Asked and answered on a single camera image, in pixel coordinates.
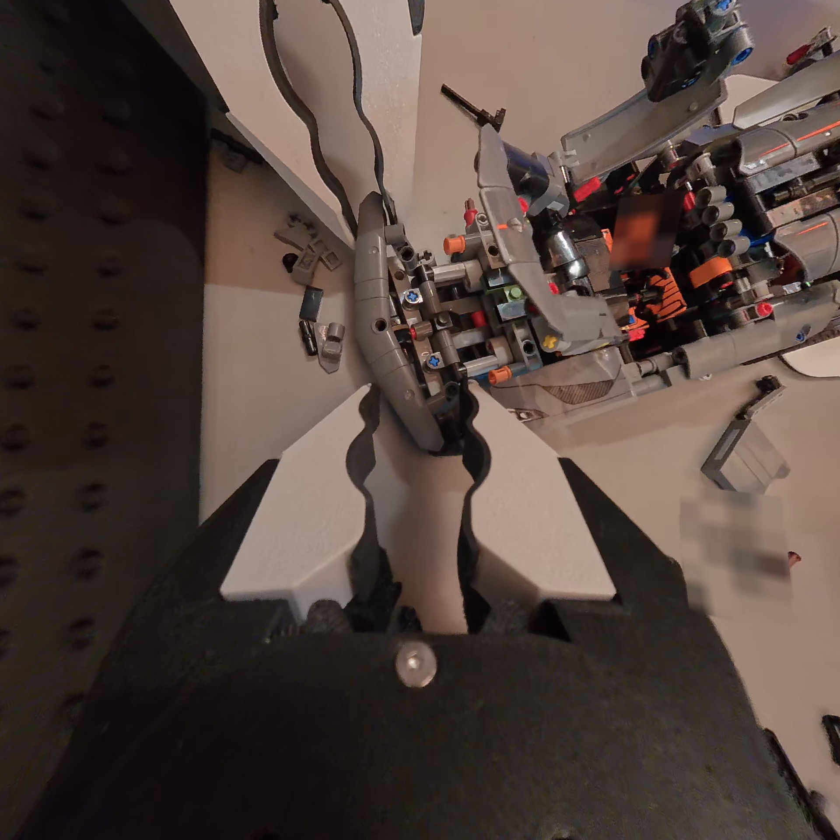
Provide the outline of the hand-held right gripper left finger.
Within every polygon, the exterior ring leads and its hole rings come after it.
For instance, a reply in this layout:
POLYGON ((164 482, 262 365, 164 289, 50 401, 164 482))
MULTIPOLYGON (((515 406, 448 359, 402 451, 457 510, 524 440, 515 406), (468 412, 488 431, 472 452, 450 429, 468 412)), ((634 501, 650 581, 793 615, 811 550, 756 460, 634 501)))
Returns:
POLYGON ((220 586, 227 602, 285 602, 299 624, 333 602, 352 629, 388 630, 402 586, 365 485, 381 404, 363 385, 282 453, 220 586))

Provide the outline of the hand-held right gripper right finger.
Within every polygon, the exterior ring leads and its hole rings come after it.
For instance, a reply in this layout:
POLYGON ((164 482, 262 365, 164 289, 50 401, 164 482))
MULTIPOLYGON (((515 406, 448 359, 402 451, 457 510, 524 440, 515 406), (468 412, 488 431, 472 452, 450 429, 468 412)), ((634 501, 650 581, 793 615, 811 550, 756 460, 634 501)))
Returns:
POLYGON ((479 385, 459 395, 471 484, 458 533, 470 634, 528 631, 549 602, 612 602, 616 587, 556 452, 479 385))

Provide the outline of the grey lego clip piece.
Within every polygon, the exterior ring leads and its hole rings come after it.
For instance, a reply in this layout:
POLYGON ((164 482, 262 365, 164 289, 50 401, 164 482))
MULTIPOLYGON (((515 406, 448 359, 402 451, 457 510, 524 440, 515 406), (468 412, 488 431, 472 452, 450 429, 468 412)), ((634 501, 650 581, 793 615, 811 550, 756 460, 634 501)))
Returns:
POLYGON ((314 332, 320 366, 329 374, 335 373, 343 356, 345 326, 340 322, 316 322, 314 332))

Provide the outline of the black dimpled foam mat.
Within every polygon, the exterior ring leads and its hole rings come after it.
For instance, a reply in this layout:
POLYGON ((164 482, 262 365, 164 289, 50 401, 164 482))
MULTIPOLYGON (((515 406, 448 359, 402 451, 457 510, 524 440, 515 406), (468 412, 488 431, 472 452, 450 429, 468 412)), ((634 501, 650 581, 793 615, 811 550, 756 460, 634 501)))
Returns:
POLYGON ((197 521, 207 123, 121 2, 2 2, 2 809, 197 521))

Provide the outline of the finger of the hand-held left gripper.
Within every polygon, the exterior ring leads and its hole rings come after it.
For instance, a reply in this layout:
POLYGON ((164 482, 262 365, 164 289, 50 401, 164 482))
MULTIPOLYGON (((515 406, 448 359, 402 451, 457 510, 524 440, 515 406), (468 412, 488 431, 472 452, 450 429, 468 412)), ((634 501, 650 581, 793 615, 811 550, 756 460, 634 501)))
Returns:
POLYGON ((341 242, 356 220, 326 163, 317 121, 282 65, 275 2, 173 1, 171 5, 227 105, 227 118, 341 242))
POLYGON ((413 195, 422 2, 331 1, 350 49, 352 100, 373 149, 385 214, 397 218, 413 195))

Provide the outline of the grey lego plate with holes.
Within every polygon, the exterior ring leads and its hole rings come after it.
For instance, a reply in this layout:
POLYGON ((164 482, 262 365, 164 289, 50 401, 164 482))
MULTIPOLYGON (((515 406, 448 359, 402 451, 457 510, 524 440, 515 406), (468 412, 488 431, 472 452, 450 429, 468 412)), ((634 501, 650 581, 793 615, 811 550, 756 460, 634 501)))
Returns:
POLYGON ((289 213, 275 230, 274 237, 284 245, 303 251, 319 239, 319 232, 307 217, 289 213))

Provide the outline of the black lego lever piece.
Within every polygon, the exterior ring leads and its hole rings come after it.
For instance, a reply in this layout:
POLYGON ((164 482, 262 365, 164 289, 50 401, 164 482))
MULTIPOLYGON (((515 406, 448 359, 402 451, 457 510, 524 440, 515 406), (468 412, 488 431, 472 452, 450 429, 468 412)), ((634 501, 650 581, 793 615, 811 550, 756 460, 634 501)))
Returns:
POLYGON ((495 112, 489 112, 486 109, 478 108, 446 84, 441 85, 440 92, 447 100, 453 103, 457 109, 469 116, 478 127, 481 128, 485 125, 489 125, 498 133, 501 131, 501 127, 507 116, 505 108, 499 108, 495 112))

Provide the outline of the grey lego sloped panel assembly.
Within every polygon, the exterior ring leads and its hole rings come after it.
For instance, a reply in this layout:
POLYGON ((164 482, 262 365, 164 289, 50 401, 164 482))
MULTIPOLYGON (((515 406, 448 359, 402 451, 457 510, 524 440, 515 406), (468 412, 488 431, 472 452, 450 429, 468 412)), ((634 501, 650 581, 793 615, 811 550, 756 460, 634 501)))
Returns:
POLYGON ((736 413, 700 467, 700 473, 721 490, 762 495, 772 482, 791 472, 755 420, 781 397, 784 386, 771 374, 757 380, 755 386, 758 394, 736 413))

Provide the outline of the grey lego car model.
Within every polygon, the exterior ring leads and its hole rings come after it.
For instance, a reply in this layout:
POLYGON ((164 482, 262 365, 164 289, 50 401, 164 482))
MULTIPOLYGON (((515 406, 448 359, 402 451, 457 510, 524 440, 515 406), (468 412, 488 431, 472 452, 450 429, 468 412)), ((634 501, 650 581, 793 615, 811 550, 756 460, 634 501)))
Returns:
POLYGON ((359 210, 358 344, 414 442, 463 446, 459 395, 575 422, 838 325, 838 47, 826 27, 729 122, 574 187, 562 147, 479 128, 478 202, 419 254, 382 195, 359 210))

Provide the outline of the grey lego car door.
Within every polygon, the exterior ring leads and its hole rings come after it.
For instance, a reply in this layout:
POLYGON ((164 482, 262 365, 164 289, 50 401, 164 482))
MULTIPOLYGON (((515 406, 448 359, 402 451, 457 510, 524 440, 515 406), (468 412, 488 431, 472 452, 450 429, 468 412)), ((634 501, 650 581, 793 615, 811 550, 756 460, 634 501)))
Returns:
POLYGON ((561 139, 574 187, 660 151, 727 96, 730 71, 753 51, 739 1, 693 1, 650 36, 644 89, 561 139))

